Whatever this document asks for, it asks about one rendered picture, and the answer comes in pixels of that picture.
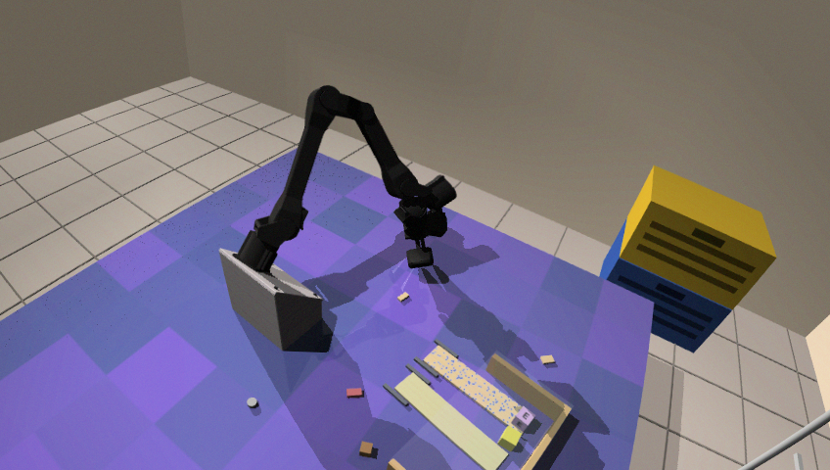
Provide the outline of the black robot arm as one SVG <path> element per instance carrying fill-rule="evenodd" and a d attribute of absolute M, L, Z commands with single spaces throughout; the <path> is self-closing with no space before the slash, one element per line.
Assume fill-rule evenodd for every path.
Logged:
<path fill-rule="evenodd" d="M 387 192 L 405 200 L 393 212 L 399 220 L 412 228 L 421 227 L 428 220 L 429 229 L 424 229 L 423 238 L 442 237 L 447 231 L 442 207 L 457 197 L 450 182 L 439 174 L 425 185 L 418 183 L 397 157 L 374 108 L 340 94 L 335 86 L 324 85 L 308 96 L 304 130 L 282 195 L 270 216 L 254 221 L 254 230 L 248 233 L 239 253 L 232 254 L 253 271 L 270 272 L 280 246 L 303 230 L 308 210 L 301 206 L 302 196 L 324 133 L 334 117 L 355 120 L 379 164 Z"/>

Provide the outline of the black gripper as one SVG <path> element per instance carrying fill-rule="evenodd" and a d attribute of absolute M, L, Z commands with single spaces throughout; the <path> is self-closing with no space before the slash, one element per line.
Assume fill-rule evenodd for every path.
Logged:
<path fill-rule="evenodd" d="M 434 263 L 432 248 L 425 246 L 423 238 L 424 229 L 429 229 L 428 220 L 426 223 L 418 228 L 412 228 L 403 223 L 405 240 L 415 240 L 416 249 L 411 249 L 406 252 L 408 267 L 417 268 L 424 266 L 431 266 Z M 421 239 L 421 240 L 420 240 Z M 421 246 L 420 246 L 421 241 Z"/>

